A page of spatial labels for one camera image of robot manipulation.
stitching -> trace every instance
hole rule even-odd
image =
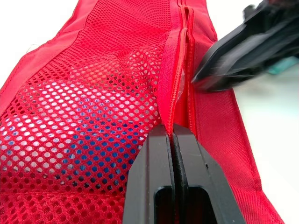
[[[233,103],[233,111],[235,113],[235,117],[237,117],[238,129],[240,130],[240,133],[241,133],[241,136],[242,136],[242,143],[243,143],[243,146],[246,149],[247,161],[250,165],[250,171],[251,171],[251,174],[252,174],[252,177],[253,177],[253,180],[254,180],[256,195],[260,198],[261,202],[263,202],[265,208],[267,209],[267,211],[270,215],[272,223],[276,223],[272,209],[269,207],[269,204],[266,203],[265,198],[260,195],[260,190],[258,189],[258,187],[256,185],[257,184],[257,182],[256,182],[257,179],[254,176],[253,164],[252,164],[252,162],[250,161],[250,158],[249,158],[249,149],[245,144],[244,131],[242,130],[242,127],[241,127],[242,121],[241,121],[240,114],[238,113],[238,110],[237,110],[238,107],[237,107],[237,103],[236,103],[236,100],[235,100],[235,97],[234,97],[234,94],[233,94],[233,90],[230,90],[229,95],[230,95],[230,98],[231,98],[231,102]]]

red fabric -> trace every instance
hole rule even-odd
[[[1,223],[120,224],[130,165],[173,122],[220,163],[247,223],[282,223],[233,92],[190,85],[215,40],[203,0],[80,0],[0,90]]]

black clamp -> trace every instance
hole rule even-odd
[[[187,128],[148,135],[127,183],[123,224],[244,224],[225,175]]]
[[[244,17],[205,54],[192,80],[198,88],[229,89],[299,54],[298,0],[264,0],[256,9],[248,6]]]

red zipper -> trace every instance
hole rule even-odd
[[[178,0],[178,7],[181,15],[182,21],[182,30],[179,36],[179,49],[178,49],[178,60],[177,60],[177,68],[174,74],[173,84],[172,84],[172,91],[171,91],[171,102],[170,102],[170,116],[168,118],[168,122],[166,125],[167,134],[171,137],[172,134],[172,126],[173,126],[173,117],[174,111],[176,106],[176,101],[178,97],[178,88],[179,83],[183,71],[184,61],[185,61],[185,50],[186,50],[186,34],[187,34],[187,23],[185,19],[185,10],[184,6]]]
[[[183,71],[185,68],[185,91],[187,91],[188,104],[188,123],[190,130],[196,135],[196,120],[195,120],[195,102],[194,89],[191,84],[193,75],[193,58],[194,58],[194,38],[192,36],[194,11],[192,8],[186,6],[185,0],[178,0],[178,7],[180,10],[182,30],[180,32],[179,50],[177,68],[174,74],[174,80],[171,92],[170,116],[166,125],[167,134],[171,136],[173,118],[175,112],[176,101],[178,97],[178,88]]]
[[[194,87],[191,84],[191,79],[193,77],[193,63],[194,63],[194,43],[195,39],[192,36],[193,32],[193,19],[194,19],[194,11],[192,8],[185,7],[185,10],[188,10],[188,18],[187,18],[187,42],[188,42],[188,50],[186,56],[186,64],[185,64],[185,75],[186,75],[186,90],[187,90],[187,104],[188,104],[188,121],[189,121],[189,129],[197,136],[196,129],[196,116],[195,116],[195,100],[194,100]]]

white background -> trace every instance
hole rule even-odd
[[[259,0],[207,0],[218,38],[242,23]],[[77,0],[0,1],[0,87],[19,59],[52,39]],[[298,224],[299,65],[235,88],[265,194],[286,224]]]

